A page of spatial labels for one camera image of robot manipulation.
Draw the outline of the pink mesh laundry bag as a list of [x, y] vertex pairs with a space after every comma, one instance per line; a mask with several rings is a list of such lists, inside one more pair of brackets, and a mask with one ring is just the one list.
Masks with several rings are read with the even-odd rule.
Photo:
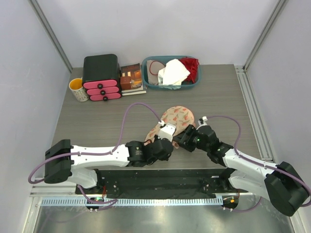
[[[174, 136], [182, 133], [189, 125], [195, 126], [195, 118], [192, 111], [184, 106], [174, 106], [166, 110], [160, 118], [165, 123], [170, 123], [176, 127]], [[154, 142], [155, 135], [160, 131], [160, 125], [153, 127], [145, 138], [145, 144]]]

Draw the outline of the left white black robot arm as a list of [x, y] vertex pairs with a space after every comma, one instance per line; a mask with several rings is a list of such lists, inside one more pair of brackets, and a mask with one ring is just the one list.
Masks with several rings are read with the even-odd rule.
[[157, 160], [167, 161], [173, 152], [173, 145], [168, 139], [157, 139], [147, 145], [131, 141], [119, 145], [115, 151], [112, 149], [80, 147], [72, 145], [69, 139], [63, 139], [46, 151], [45, 159], [65, 153], [68, 155], [45, 164], [44, 182], [55, 184], [68, 181], [97, 194], [104, 186], [97, 170], [99, 167], [143, 167]]

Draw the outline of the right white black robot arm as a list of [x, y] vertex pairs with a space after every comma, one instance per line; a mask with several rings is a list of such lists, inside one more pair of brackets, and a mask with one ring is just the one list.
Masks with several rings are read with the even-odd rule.
[[220, 141], [209, 125], [189, 125], [173, 140], [187, 151], [207, 153], [209, 159], [225, 167], [219, 176], [220, 188], [254, 193], [270, 201], [282, 214], [293, 216], [311, 195], [296, 170], [286, 162], [266, 163]]

